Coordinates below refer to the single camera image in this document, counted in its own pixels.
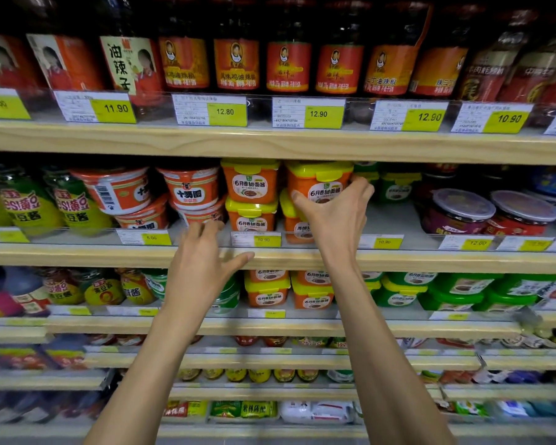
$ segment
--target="jar lid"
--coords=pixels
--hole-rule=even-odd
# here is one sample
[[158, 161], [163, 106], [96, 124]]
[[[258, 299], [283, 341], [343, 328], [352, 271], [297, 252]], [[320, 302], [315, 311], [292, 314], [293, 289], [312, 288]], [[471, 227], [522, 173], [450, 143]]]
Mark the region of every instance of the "jar lid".
[[495, 190], [490, 193], [490, 199], [505, 212], [526, 220], [534, 222], [556, 220], [556, 207], [526, 193]]
[[466, 190], [437, 189], [432, 193], [432, 201], [447, 212], [473, 220], [488, 220], [496, 212], [486, 198]]

